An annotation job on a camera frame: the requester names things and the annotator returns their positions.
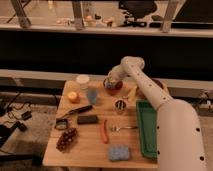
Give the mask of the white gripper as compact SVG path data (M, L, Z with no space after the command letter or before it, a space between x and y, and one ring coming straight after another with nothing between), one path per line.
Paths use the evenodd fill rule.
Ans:
M111 69L108 73L108 78L110 82L119 82L126 77L126 72L121 65L117 65Z

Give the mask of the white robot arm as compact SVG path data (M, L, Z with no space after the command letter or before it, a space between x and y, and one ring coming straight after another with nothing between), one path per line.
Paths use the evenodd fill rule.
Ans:
M198 114L184 100L174 99L144 72L141 57L126 56L108 74L110 81L130 76L157 112L158 171L207 171Z

